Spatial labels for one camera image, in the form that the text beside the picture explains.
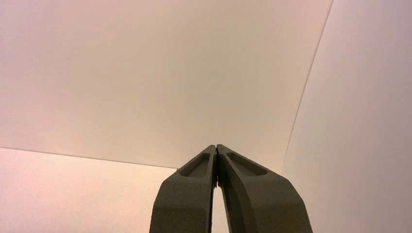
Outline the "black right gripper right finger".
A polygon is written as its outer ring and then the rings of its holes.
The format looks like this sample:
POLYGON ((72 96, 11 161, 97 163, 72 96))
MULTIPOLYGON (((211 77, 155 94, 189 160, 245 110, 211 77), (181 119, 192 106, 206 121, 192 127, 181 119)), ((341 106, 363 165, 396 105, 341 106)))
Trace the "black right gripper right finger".
POLYGON ((303 199, 292 183, 225 145, 217 145, 218 185, 231 233, 310 233, 303 199))

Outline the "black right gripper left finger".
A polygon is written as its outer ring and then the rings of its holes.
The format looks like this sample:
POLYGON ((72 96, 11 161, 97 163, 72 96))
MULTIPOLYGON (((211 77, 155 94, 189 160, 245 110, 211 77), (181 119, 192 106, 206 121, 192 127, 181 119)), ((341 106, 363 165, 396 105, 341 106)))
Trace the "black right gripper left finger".
POLYGON ((165 179, 152 210, 151 233, 209 233, 217 186, 217 152, 209 145, 165 179))

